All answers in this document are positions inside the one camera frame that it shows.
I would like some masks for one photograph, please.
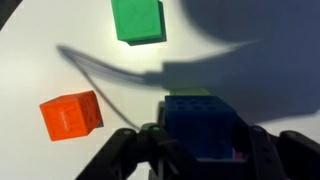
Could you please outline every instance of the blue block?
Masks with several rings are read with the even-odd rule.
[[[215,96],[166,96],[168,133],[196,158],[232,159],[236,111]]]

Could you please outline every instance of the white surface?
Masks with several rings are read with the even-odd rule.
[[[116,39],[108,0],[22,2],[0,32],[1,179],[74,179],[116,129],[127,127],[98,95],[103,128],[93,130],[87,137],[59,142],[49,140],[39,104],[59,95],[92,89],[85,77],[60,56],[58,45],[65,45],[121,69],[144,73],[160,72],[163,62],[192,62],[215,57],[232,52],[241,44],[259,41],[218,41],[195,27],[182,10],[179,0],[162,2],[167,42],[132,47]],[[288,7],[288,14],[305,10],[295,9],[299,7],[297,4]],[[290,16],[282,17],[280,25],[290,20]],[[282,26],[278,26],[274,29],[281,31]],[[279,38],[278,31],[272,32],[268,34],[267,43],[272,44],[274,38]],[[314,51],[319,51],[316,48],[319,47],[319,41],[316,40]],[[303,41],[298,43],[302,47],[309,46]],[[274,54],[268,54],[270,47],[262,44],[260,50],[263,52],[258,53],[265,58],[273,58]],[[319,61],[320,56],[317,53],[313,55],[312,58]],[[116,83],[91,74],[90,77],[112,103],[139,126],[156,120],[157,103],[168,94],[160,87]],[[242,112],[241,108],[237,110],[244,117],[250,117],[250,113],[259,114],[255,110],[250,113]],[[320,142],[319,118],[317,113],[308,113],[269,119],[261,124],[275,134],[293,129]],[[147,179],[147,174],[139,171],[132,179]]]

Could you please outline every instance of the green cube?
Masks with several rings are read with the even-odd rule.
[[[158,0],[112,0],[118,40],[134,42],[162,37]]]

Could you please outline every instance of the orange cube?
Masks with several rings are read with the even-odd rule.
[[[60,96],[40,109],[52,141],[86,136],[101,122],[93,91]]]

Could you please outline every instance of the table surface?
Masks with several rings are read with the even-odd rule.
[[[250,124],[320,142],[318,1],[162,3],[167,40],[135,46],[117,40],[109,0],[19,5],[0,32],[1,179],[74,179],[124,119],[155,122],[173,88],[206,87]],[[92,89],[104,127],[51,142],[39,104]]]

